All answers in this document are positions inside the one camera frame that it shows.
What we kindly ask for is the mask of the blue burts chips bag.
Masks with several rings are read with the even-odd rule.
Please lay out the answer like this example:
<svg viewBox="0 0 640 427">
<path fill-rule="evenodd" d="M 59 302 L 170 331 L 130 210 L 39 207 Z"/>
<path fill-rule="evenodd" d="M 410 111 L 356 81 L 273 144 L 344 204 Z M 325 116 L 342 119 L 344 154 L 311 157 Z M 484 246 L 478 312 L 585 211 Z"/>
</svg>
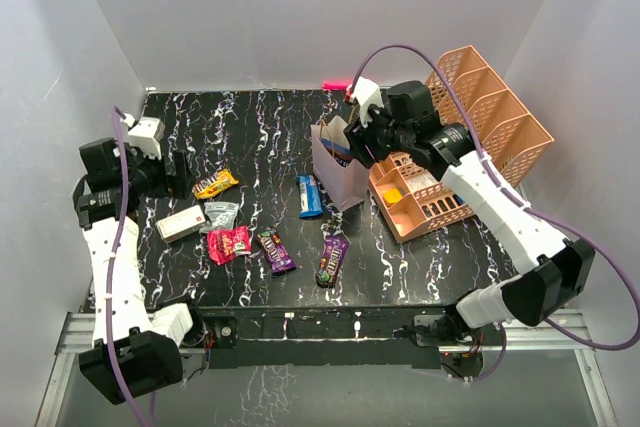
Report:
<svg viewBox="0 0 640 427">
<path fill-rule="evenodd" d="M 347 167 L 354 159 L 348 148 L 331 142 L 329 139 L 321 139 L 321 143 L 330 156 L 342 167 Z"/>
</svg>

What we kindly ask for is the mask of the yellow m&m's bag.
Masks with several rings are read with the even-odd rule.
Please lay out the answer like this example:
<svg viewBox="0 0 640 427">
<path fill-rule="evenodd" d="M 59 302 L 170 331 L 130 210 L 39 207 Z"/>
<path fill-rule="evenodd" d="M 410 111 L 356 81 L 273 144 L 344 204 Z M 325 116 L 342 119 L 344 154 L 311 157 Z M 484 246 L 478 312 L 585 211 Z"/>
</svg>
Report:
<svg viewBox="0 0 640 427">
<path fill-rule="evenodd" d="M 192 191 L 197 199 L 214 198 L 222 192 L 239 184 L 229 169 L 223 169 L 214 175 L 198 181 Z"/>
</svg>

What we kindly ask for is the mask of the grey snack packet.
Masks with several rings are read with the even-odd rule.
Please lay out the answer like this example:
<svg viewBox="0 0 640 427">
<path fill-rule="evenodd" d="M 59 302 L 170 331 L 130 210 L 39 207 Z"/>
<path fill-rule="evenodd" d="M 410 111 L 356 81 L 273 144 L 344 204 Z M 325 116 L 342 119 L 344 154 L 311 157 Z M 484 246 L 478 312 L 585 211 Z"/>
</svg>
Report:
<svg viewBox="0 0 640 427">
<path fill-rule="evenodd" d="M 240 206 L 233 202 L 209 201 L 204 204 L 204 213 L 207 221 L 200 228 L 201 234 L 207 234 L 217 230 L 231 230 Z"/>
</svg>

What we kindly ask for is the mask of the lilac paper bag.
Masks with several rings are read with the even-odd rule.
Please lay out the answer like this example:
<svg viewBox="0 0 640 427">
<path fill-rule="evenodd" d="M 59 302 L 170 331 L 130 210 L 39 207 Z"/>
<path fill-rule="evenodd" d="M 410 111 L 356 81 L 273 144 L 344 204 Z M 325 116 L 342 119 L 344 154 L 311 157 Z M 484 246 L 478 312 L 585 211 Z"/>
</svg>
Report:
<svg viewBox="0 0 640 427">
<path fill-rule="evenodd" d="M 310 127 L 314 175 L 339 211 L 348 210 L 366 199 L 369 180 L 369 170 L 357 160 L 342 167 L 321 143 L 322 138 L 329 139 L 349 149 L 343 134 L 346 127 L 347 123 L 340 116 L 334 116 L 328 124 L 320 121 Z"/>
</svg>

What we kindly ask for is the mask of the red himalaya snack packet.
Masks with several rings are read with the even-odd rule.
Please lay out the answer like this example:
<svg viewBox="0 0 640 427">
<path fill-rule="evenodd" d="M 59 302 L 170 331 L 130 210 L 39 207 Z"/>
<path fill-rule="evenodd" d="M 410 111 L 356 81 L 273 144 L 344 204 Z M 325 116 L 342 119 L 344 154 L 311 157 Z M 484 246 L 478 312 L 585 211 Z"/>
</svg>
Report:
<svg viewBox="0 0 640 427">
<path fill-rule="evenodd" d="M 249 255 L 251 253 L 247 226 L 208 232 L 206 240 L 209 257 L 216 265 L 224 265 L 236 257 Z"/>
</svg>

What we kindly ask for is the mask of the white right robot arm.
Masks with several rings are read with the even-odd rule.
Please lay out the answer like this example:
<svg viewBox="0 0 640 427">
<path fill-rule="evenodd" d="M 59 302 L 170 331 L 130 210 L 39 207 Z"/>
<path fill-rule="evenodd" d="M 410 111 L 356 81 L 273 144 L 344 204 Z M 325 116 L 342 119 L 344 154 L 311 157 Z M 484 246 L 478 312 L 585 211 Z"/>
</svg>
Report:
<svg viewBox="0 0 640 427">
<path fill-rule="evenodd" d="M 393 152 L 408 154 L 471 208 L 516 269 L 513 278 L 476 289 L 448 308 L 445 328 L 453 341 L 469 343 L 493 323 L 535 327 L 584 290 L 594 248 L 528 213 L 469 129 L 441 122 L 424 84 L 407 81 L 383 93 L 359 78 L 349 88 L 349 102 L 357 110 L 344 130 L 352 155 L 370 168 Z"/>
</svg>

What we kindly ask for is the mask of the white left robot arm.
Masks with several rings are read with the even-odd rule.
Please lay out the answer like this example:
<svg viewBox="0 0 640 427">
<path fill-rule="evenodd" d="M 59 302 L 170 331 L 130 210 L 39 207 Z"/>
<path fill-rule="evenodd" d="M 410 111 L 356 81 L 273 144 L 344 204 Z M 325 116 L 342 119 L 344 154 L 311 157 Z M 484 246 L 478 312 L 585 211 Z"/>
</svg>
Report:
<svg viewBox="0 0 640 427">
<path fill-rule="evenodd" d="M 184 153 L 178 173 L 169 175 L 163 160 L 113 138 L 85 144 L 79 154 L 86 174 L 73 203 L 91 257 L 96 311 L 92 346 L 79 366 L 118 405 L 179 382 L 180 345 L 197 345 L 206 334 L 206 321 L 184 296 L 146 308 L 138 263 L 140 202 L 184 196 L 190 173 Z"/>
</svg>

